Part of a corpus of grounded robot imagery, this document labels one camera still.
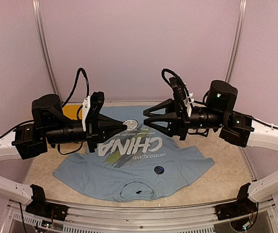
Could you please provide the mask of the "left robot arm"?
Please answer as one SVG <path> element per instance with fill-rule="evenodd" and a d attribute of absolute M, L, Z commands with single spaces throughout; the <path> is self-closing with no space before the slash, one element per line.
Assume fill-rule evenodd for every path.
<path fill-rule="evenodd" d="M 83 102 L 81 120 L 63 113 L 56 94 L 47 94 L 32 102 L 31 121 L 21 123 L 0 136 L 0 161 L 26 160 L 48 151 L 48 146 L 86 142 L 90 152 L 97 145 L 127 129 L 118 120 L 100 113 L 104 104 L 103 92 L 95 92 Z"/>

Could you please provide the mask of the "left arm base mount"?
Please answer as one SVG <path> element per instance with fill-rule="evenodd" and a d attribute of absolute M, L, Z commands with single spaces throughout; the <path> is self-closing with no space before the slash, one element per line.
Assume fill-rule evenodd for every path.
<path fill-rule="evenodd" d="M 51 202 L 32 202 L 26 206 L 26 212 L 49 218 L 52 220 L 65 221 L 69 207 Z"/>

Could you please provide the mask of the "silver round brooch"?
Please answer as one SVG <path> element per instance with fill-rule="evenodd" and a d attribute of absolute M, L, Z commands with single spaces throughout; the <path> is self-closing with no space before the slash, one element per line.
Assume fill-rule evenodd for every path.
<path fill-rule="evenodd" d="M 135 119 L 127 119 L 123 122 L 123 125 L 127 126 L 127 131 L 132 131 L 138 127 L 138 121 Z"/>

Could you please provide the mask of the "blue round brooch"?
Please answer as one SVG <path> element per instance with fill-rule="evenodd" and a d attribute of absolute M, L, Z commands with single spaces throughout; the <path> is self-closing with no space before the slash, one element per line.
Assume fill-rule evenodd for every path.
<path fill-rule="evenodd" d="M 156 174 L 163 174 L 163 173 L 164 173 L 164 168 L 163 168 L 162 166 L 156 166 L 156 167 L 154 168 L 154 172 L 155 172 Z"/>

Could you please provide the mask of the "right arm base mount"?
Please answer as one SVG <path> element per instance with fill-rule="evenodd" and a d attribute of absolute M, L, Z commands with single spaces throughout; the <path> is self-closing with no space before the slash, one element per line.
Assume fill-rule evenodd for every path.
<path fill-rule="evenodd" d="M 251 214 L 252 211 L 257 210 L 257 204 L 251 202 L 250 204 L 230 202 L 215 206 L 215 211 L 219 221 L 239 216 Z"/>

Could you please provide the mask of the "light blue printed t-shirt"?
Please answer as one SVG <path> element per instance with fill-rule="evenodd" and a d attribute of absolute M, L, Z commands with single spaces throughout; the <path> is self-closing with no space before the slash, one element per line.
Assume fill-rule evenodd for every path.
<path fill-rule="evenodd" d="M 99 200 L 156 200 L 191 185 L 213 165 L 195 146 L 180 148 L 163 133 L 143 124 L 142 106 L 105 107 L 103 115 L 138 127 L 98 145 L 95 152 L 69 155 L 53 172 L 77 192 Z M 154 168 L 162 166 L 163 174 Z"/>

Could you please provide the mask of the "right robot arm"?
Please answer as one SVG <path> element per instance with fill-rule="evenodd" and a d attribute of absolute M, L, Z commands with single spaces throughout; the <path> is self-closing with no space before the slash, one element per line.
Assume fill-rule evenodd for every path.
<path fill-rule="evenodd" d="M 144 110 L 144 124 L 169 137 L 186 139 L 189 130 L 219 131 L 226 142 L 245 147 L 258 147 L 278 151 L 278 126 L 260 121 L 250 115 L 234 111 L 238 90 L 220 80 L 211 82 L 206 102 L 194 106 L 192 94 L 180 78 L 170 78 L 173 98 Z"/>

